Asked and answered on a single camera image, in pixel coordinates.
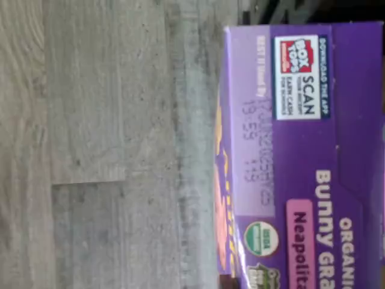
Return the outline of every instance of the gray wood plank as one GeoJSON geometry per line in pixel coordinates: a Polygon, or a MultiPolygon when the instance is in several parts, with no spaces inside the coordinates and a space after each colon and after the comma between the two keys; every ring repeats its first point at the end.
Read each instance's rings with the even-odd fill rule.
{"type": "Polygon", "coordinates": [[[173,79],[182,288],[216,288],[212,222],[214,113],[223,26],[236,24],[237,1],[167,0],[173,79]]]}
{"type": "Polygon", "coordinates": [[[125,178],[117,3],[44,1],[53,184],[125,178]]]}
{"type": "Polygon", "coordinates": [[[115,4],[127,180],[54,187],[58,288],[179,289],[164,8],[115,4]]]}
{"type": "Polygon", "coordinates": [[[179,286],[172,180],[55,186],[59,289],[179,286]]]}
{"type": "Polygon", "coordinates": [[[0,2],[0,288],[54,289],[41,0],[0,2]]]}

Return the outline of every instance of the cereal box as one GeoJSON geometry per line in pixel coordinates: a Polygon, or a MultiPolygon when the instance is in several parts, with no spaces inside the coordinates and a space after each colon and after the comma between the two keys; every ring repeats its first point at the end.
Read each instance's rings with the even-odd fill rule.
{"type": "Polygon", "coordinates": [[[380,288],[382,29],[225,29],[217,265],[241,289],[380,288]]]}

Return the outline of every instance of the usda organic seal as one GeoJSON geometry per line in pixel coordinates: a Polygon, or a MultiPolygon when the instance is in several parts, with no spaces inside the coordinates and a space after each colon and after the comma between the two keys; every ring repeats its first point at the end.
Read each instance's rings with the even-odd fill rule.
{"type": "Polygon", "coordinates": [[[277,230],[266,222],[251,223],[245,231],[244,243],[252,254],[260,257],[270,256],[278,248],[277,230]]]}

